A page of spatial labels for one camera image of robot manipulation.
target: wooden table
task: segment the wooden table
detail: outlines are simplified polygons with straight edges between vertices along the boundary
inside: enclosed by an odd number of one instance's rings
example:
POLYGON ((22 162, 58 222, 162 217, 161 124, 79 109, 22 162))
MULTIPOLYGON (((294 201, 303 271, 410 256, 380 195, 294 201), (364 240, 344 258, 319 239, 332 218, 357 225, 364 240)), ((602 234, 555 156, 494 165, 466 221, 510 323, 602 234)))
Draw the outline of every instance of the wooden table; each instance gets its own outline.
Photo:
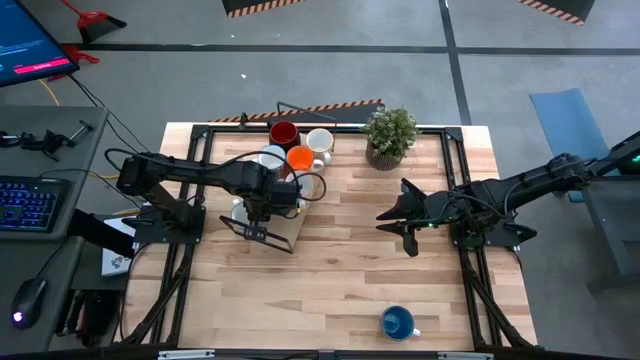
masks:
MULTIPOLYGON (((161 152, 186 157, 192 125, 167 124, 161 152)), ((497 178, 488 128, 462 129, 472 180, 497 178)), ((265 134, 216 134, 213 162, 258 150, 266 141, 265 134)), ((420 136, 401 166, 390 172, 371 168, 365 148, 363 135, 338 135, 334 163, 324 172, 327 196, 309 209, 294 255, 237 239, 218 220, 229 213, 232 196, 206 188, 205 235, 196 247, 180 347, 472 350, 460 262, 448 230, 419 232, 420 255, 410 258, 400 237, 374 228, 375 216, 391 208, 400 194, 401 177, 427 193, 447 188, 440 140, 420 136), (422 337, 395 343, 381 334, 380 314, 392 304, 414 314, 422 337)), ((461 183, 457 160, 454 164, 461 183)), ((163 185, 177 195, 179 184, 163 185)), ((158 296, 166 251, 166 245, 152 245, 136 260, 126 333, 158 296)), ((497 303, 535 343, 516 258, 502 248, 486 252, 497 303)), ((486 311, 478 309, 489 339, 486 311)))

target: computer screen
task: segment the computer screen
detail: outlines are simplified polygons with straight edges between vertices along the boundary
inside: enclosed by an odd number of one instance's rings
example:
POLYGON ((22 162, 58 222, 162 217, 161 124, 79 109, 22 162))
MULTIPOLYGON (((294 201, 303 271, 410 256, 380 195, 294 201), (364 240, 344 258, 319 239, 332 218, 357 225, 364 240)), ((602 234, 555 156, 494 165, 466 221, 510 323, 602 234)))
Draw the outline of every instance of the computer screen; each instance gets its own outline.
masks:
POLYGON ((70 73, 78 66, 16 0, 0 0, 0 87, 70 73))

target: keyboard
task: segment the keyboard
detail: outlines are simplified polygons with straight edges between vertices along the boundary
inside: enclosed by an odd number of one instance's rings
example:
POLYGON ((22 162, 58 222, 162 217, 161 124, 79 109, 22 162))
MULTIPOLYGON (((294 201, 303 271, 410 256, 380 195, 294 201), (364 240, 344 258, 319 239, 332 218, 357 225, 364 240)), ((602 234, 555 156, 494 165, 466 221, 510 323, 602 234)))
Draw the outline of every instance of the keyboard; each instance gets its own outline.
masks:
POLYGON ((51 232, 70 181, 0 176, 0 231, 51 232))

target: computer mouse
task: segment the computer mouse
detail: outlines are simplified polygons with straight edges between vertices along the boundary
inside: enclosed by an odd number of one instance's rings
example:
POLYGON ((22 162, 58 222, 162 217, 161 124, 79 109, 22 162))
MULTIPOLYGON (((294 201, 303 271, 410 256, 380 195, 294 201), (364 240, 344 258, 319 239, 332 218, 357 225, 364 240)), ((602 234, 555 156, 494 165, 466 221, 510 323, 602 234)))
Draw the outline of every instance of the computer mouse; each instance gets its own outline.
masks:
POLYGON ((47 282, 41 278, 29 279, 20 285, 11 305, 11 323, 16 329, 28 329, 38 321, 46 288, 47 282))

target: potted plant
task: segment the potted plant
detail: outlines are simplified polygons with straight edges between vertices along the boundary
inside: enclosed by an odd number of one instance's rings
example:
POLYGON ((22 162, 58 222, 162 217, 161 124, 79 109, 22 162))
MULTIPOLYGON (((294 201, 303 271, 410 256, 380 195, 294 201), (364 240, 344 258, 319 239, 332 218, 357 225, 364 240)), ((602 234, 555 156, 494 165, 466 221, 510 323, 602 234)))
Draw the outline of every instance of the potted plant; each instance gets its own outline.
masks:
POLYGON ((377 170, 392 170, 400 165, 405 152, 416 141, 416 120, 407 109, 379 107, 362 127, 367 134, 365 156, 377 170))

